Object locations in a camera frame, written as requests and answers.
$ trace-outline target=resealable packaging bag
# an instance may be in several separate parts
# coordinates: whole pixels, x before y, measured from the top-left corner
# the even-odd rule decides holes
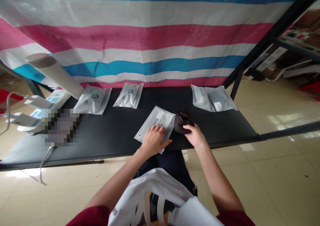
[[[87,85],[74,109],[78,113],[103,114],[110,98],[112,88]]]
[[[208,97],[207,87],[191,85],[191,88],[193,105],[206,111],[215,112],[214,107]]]
[[[142,89],[143,84],[125,83],[113,107],[129,107],[136,109],[140,101]]]
[[[224,86],[219,86],[217,88],[206,87],[206,89],[216,112],[227,111],[231,109],[238,110]]]
[[[175,116],[176,116],[175,114],[170,113],[166,110],[163,110],[158,106],[155,106],[134,138],[142,143],[147,133],[147,130],[150,129],[153,125],[155,126],[160,125],[166,129],[166,132],[162,137],[162,142],[167,141],[174,128]]]

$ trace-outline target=hand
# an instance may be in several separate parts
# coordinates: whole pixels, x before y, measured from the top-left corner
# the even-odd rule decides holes
[[[165,131],[166,129],[164,127],[160,127],[159,125],[157,127],[153,125],[151,129],[148,129],[143,143],[140,147],[140,149],[146,154],[148,158],[159,153],[172,142],[172,139],[161,142]]]
[[[195,149],[198,147],[208,145],[206,138],[204,137],[203,133],[201,132],[199,126],[197,124],[192,125],[184,125],[185,129],[191,130],[191,133],[185,134],[189,142],[193,145]]]

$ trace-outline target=pixelated area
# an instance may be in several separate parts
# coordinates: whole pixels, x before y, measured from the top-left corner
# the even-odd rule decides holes
[[[42,109],[42,145],[71,146],[78,142],[79,116],[75,109]]]

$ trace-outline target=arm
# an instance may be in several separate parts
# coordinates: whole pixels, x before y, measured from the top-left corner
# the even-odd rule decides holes
[[[141,147],[122,168],[102,186],[87,203],[85,208],[102,205],[107,206],[111,212],[140,166],[148,158],[157,154],[172,142],[171,139],[166,142],[161,142],[164,132],[165,128],[160,126],[156,127],[153,125],[151,129],[148,129]]]
[[[244,212],[236,192],[218,165],[198,125],[194,127],[184,125],[183,127],[191,130],[191,133],[185,136],[197,152],[213,201],[219,213],[231,210]]]

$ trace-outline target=dark pants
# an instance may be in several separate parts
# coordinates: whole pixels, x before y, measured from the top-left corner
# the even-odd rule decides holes
[[[181,150],[164,151],[149,158],[138,169],[133,178],[138,178],[153,168],[163,168],[169,175],[182,183],[194,196],[198,196],[197,186],[191,180]]]

